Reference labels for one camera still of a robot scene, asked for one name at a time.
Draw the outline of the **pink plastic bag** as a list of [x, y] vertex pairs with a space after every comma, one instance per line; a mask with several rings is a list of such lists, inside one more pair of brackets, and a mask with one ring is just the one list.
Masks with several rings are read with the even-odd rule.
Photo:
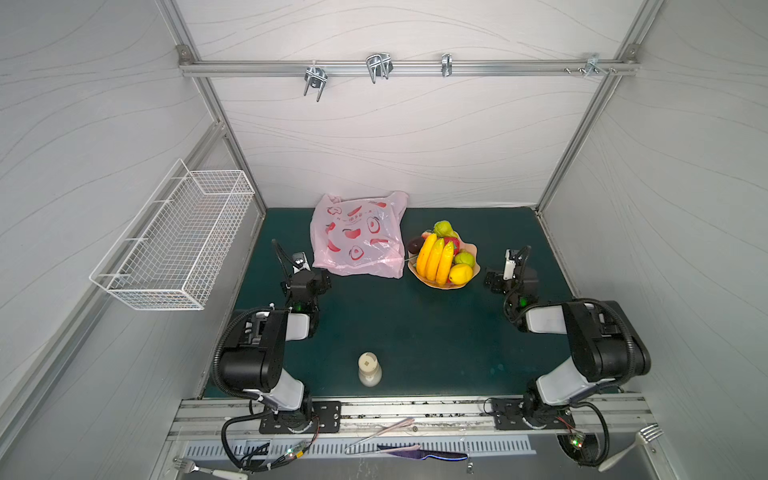
[[401, 278], [406, 257], [401, 220], [408, 200], [402, 191], [353, 200], [324, 195], [310, 223], [313, 266], [339, 276]]

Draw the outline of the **yellow lemon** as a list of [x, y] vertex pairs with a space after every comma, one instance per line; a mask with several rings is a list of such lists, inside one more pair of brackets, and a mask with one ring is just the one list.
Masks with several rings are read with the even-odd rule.
[[468, 264], [456, 264], [450, 269], [448, 280], [453, 285], [465, 285], [474, 276], [474, 267]]

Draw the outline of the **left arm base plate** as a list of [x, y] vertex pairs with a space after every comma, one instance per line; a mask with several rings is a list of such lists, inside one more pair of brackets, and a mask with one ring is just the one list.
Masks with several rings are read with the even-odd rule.
[[313, 401], [299, 410], [269, 412], [261, 420], [262, 435], [338, 433], [341, 423], [342, 404], [338, 401]]

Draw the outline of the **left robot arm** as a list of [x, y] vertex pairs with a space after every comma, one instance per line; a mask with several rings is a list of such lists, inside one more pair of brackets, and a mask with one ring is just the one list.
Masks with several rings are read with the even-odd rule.
[[232, 396], [261, 403], [277, 414], [310, 416], [311, 396], [284, 368], [286, 344], [311, 338], [318, 327], [318, 299], [331, 287], [324, 269], [299, 270], [282, 283], [286, 305], [236, 315], [220, 336], [211, 378]]

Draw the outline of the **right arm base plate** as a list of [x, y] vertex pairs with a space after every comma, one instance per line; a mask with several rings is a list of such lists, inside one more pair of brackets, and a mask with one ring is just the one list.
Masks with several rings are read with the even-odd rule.
[[490, 398], [490, 415], [500, 431], [572, 429], [575, 421], [564, 406], [550, 406], [523, 397]]

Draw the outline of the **yellow banana bunch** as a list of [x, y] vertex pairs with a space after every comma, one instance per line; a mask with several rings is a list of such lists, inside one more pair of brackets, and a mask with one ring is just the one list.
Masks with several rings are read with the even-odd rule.
[[443, 238], [430, 233], [416, 259], [412, 262], [413, 272], [427, 284], [435, 288], [448, 288], [449, 272], [454, 265], [453, 245], [445, 245]]

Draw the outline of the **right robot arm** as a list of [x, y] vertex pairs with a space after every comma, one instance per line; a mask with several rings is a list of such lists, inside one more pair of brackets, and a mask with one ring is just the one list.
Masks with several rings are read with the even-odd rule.
[[568, 341], [569, 356], [532, 380], [520, 405], [522, 417], [540, 429], [591, 395], [648, 374], [651, 357], [618, 302], [575, 298], [541, 304], [528, 286], [534, 279], [520, 271], [490, 270], [484, 285], [504, 296], [503, 314], [519, 331]]

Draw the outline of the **green apple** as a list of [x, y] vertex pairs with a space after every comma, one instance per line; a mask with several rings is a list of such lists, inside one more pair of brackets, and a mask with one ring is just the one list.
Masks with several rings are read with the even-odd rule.
[[476, 259], [475, 256], [469, 251], [461, 250], [454, 256], [454, 264], [467, 265], [470, 268], [473, 268], [476, 265]]

